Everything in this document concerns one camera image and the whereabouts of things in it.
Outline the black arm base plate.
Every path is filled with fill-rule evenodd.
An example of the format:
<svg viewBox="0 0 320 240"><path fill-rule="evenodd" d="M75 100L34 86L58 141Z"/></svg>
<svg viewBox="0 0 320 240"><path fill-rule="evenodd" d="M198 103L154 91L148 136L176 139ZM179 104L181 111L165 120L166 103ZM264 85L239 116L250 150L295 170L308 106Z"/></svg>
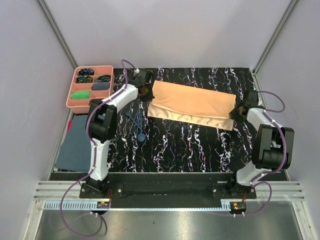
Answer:
<svg viewBox="0 0 320 240"><path fill-rule="evenodd" d="M251 186L236 182L234 173L120 173L112 172L103 181L87 179L81 184L79 197L84 199L131 196L201 196L213 199L257 198Z"/></svg>

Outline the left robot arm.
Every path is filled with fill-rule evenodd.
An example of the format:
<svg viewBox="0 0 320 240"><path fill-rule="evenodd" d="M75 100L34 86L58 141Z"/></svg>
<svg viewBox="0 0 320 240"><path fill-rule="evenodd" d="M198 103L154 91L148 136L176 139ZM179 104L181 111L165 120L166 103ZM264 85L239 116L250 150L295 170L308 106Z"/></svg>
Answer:
<svg viewBox="0 0 320 240"><path fill-rule="evenodd" d="M107 177L110 168L109 145L116 134L119 111L136 99L149 102L154 98L151 84L152 72L142 68L137 68L134 72L135 76L118 91L107 98L94 99L89 105L85 125L91 146L88 175L95 181L90 187L90 192L97 198L103 198L108 193L108 186L102 181Z"/></svg>

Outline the peach cloth napkin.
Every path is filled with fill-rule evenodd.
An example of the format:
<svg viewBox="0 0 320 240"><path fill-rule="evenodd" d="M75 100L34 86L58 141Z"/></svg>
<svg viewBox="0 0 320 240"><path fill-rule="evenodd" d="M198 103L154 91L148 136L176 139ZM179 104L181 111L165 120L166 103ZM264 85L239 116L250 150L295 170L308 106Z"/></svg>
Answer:
<svg viewBox="0 0 320 240"><path fill-rule="evenodd" d="M236 95L156 80L147 116L231 131Z"/></svg>

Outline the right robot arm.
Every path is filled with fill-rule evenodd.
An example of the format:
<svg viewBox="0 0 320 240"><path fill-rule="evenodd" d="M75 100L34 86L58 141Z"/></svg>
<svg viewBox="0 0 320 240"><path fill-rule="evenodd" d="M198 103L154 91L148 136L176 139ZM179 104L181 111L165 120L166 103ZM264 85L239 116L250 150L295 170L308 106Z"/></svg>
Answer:
<svg viewBox="0 0 320 240"><path fill-rule="evenodd" d="M292 162L295 131L282 126L268 114L284 112L285 102L275 93L264 91L282 104L280 110L265 108L260 103L260 93L246 91L242 101L229 113L232 120L247 122L257 131L250 162L237 170L235 180L227 185L228 195L235 199L244 194L245 187L253 187L264 176L288 169Z"/></svg>

